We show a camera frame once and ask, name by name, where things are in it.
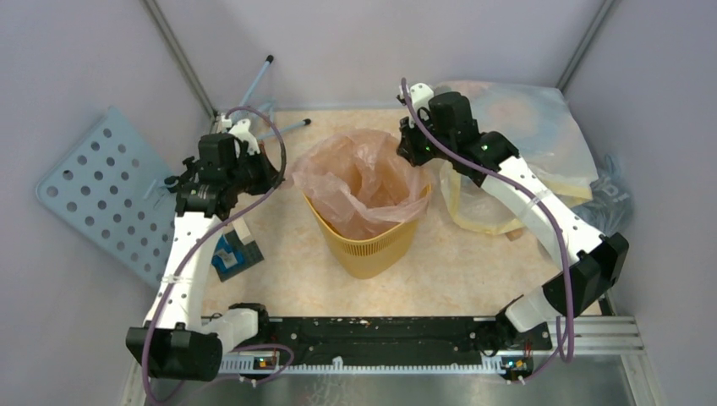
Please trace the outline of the grey corner frame post left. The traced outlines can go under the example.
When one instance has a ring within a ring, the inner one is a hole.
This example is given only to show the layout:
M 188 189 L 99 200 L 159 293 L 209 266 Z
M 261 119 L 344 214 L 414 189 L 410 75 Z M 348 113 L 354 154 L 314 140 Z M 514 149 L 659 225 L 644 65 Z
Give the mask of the grey corner frame post left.
M 156 27 L 159 36 L 177 65 L 180 74 L 183 76 L 194 98 L 200 104 L 205 114 L 209 118 L 214 118 L 216 116 L 216 109 L 184 51 L 182 44 L 174 33 L 170 21 L 164 14 L 161 5 L 157 0 L 140 0 L 140 3 Z

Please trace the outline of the yellow plastic trash bin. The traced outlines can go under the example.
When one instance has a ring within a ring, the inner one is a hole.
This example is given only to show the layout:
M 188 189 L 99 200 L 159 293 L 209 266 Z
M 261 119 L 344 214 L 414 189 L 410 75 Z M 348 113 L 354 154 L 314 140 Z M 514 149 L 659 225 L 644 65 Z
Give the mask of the yellow plastic trash bin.
M 364 188 L 357 182 L 351 182 L 349 188 L 364 195 L 370 207 L 383 208 L 386 204 L 391 205 L 410 196 L 408 186 L 395 189 L 383 181 L 377 186 L 370 186 L 365 193 Z M 375 277 L 404 257 L 413 243 L 419 225 L 419 218 L 415 217 L 409 222 L 397 222 L 371 239 L 347 239 L 319 213 L 310 198 L 306 201 L 315 215 L 329 250 L 347 273 L 358 279 Z

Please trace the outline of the pink plastic trash bag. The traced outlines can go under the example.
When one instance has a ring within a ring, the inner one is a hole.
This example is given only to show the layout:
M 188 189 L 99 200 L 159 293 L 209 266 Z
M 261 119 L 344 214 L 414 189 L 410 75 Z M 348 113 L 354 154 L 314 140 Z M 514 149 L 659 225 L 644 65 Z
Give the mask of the pink plastic trash bag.
M 356 129 L 322 140 L 290 172 L 316 212 L 339 235 L 364 240 L 422 217 L 432 177 L 397 154 L 399 139 Z

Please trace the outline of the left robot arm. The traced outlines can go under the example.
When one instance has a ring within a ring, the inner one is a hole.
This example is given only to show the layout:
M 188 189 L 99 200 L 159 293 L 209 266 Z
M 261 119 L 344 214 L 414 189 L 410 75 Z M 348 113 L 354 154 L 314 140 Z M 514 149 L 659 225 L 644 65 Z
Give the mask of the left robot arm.
M 282 181 L 250 133 L 208 134 L 186 170 L 166 178 L 176 198 L 172 245 L 161 284 L 142 326 L 129 328 L 125 343 L 146 378 L 211 381 L 222 356 L 245 343 L 264 348 L 271 327 L 258 305 L 239 304 L 213 321 L 202 321 L 205 285 L 224 228 L 247 213 L 232 210 L 241 194 L 265 201 Z

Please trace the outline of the pale wooden block left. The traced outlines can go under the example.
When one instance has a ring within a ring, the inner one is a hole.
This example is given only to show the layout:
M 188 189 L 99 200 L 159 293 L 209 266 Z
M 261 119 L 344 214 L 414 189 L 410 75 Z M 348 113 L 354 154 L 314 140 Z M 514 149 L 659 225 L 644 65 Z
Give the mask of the pale wooden block left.
M 242 244 L 249 244 L 254 240 L 252 233 L 249 231 L 249 227 L 243 218 L 237 218 L 232 222 L 234 232 L 237 234 L 239 241 Z

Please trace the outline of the large yellow translucent bag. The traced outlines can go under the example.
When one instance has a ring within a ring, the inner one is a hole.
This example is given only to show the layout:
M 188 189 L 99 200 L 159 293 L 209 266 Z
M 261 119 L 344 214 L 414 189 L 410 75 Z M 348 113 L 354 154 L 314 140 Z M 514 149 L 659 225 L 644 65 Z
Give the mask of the large yellow translucent bag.
M 537 178 L 569 207 L 593 199 L 598 178 L 587 142 L 565 97 L 556 88 L 452 80 L 434 87 L 437 94 L 457 91 L 470 101 L 482 132 L 496 131 L 514 144 Z M 477 233 L 501 235 L 522 227 L 496 198 L 444 163 L 441 193 L 452 220 Z

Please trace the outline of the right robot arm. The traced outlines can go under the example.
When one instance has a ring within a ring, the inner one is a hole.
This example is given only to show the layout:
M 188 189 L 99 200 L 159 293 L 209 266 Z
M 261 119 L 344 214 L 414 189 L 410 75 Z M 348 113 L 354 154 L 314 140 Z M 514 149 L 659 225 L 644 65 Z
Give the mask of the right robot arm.
M 543 184 L 503 134 L 479 130 L 469 100 L 456 92 L 435 94 L 418 84 L 397 96 L 409 115 L 400 122 L 397 154 L 412 166 L 434 159 L 496 198 L 527 227 L 561 271 L 513 300 L 497 316 L 498 342 L 519 348 L 530 330 L 562 315 L 581 315 L 617 282 L 629 243 L 585 222 Z

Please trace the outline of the blue block toy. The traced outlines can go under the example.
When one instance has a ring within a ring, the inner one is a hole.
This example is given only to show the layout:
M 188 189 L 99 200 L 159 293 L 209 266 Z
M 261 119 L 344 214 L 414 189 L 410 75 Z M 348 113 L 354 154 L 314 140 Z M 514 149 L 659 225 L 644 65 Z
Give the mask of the blue block toy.
M 237 233 L 232 231 L 224 233 L 218 240 L 211 264 L 216 269 L 219 280 L 224 283 L 263 260 L 260 247 L 254 240 L 245 244 Z

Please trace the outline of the light blue perforated board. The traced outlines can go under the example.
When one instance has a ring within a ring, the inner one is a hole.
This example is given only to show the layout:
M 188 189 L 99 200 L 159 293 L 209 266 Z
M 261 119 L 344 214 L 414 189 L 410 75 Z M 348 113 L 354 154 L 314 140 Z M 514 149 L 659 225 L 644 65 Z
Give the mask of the light blue perforated board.
M 49 211 L 157 290 L 175 228 L 170 167 L 115 107 L 40 180 Z

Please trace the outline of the grey corner frame post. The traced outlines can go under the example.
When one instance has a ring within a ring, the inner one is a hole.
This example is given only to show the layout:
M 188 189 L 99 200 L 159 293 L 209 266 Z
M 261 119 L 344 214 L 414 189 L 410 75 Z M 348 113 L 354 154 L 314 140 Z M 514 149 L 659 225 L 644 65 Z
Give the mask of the grey corner frame post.
M 572 83 L 575 73 L 580 68 L 585 56 L 593 45 L 595 38 L 605 27 L 610 16 L 620 5 L 620 0 L 603 0 L 600 2 L 594 17 L 588 24 L 581 39 L 577 43 L 572 55 L 569 57 L 565 68 L 562 70 L 561 76 L 556 83 L 556 88 L 563 94 L 567 92 Z
M 205 114 L 209 118 L 214 118 L 216 116 L 216 109 L 184 51 L 182 44 L 174 33 L 170 21 L 164 14 L 161 5 L 157 0 L 140 0 L 140 3 L 156 27 L 159 36 L 177 65 L 180 74 L 183 76 L 194 98 L 200 104 Z

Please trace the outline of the blue plastic bag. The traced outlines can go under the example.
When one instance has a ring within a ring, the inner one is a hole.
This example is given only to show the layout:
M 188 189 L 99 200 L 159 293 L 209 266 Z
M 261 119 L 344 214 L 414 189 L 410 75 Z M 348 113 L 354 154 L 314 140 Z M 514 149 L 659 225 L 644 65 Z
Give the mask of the blue plastic bag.
M 592 199 L 569 198 L 575 203 L 572 211 L 606 236 L 623 233 L 630 224 L 634 204 L 632 193 L 622 178 L 618 161 L 605 155 L 597 168 L 598 179 L 590 184 Z

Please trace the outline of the wooden cube block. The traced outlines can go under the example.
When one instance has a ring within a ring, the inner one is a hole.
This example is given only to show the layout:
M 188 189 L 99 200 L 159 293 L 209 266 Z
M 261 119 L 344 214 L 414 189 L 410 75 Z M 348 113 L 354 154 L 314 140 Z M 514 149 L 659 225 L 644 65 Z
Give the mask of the wooden cube block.
M 510 232 L 505 233 L 505 236 L 509 241 L 512 242 L 512 241 L 516 241 L 516 240 L 520 239 L 523 236 L 523 234 L 524 234 L 524 230 L 522 228 L 519 228 L 519 229 L 515 229 Z

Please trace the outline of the grey corner frame post right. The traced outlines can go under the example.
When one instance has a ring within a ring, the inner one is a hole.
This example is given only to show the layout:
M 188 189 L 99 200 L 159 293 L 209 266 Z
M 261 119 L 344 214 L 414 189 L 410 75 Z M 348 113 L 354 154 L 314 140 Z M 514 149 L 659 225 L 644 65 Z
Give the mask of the grey corner frame post right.
M 585 56 L 593 45 L 595 38 L 605 27 L 610 16 L 620 5 L 620 0 L 603 0 L 600 2 L 594 17 L 588 24 L 581 39 L 577 43 L 572 55 L 569 57 L 565 68 L 562 70 L 561 76 L 556 83 L 556 88 L 563 94 L 567 92 L 572 83 L 575 73 L 580 68 Z

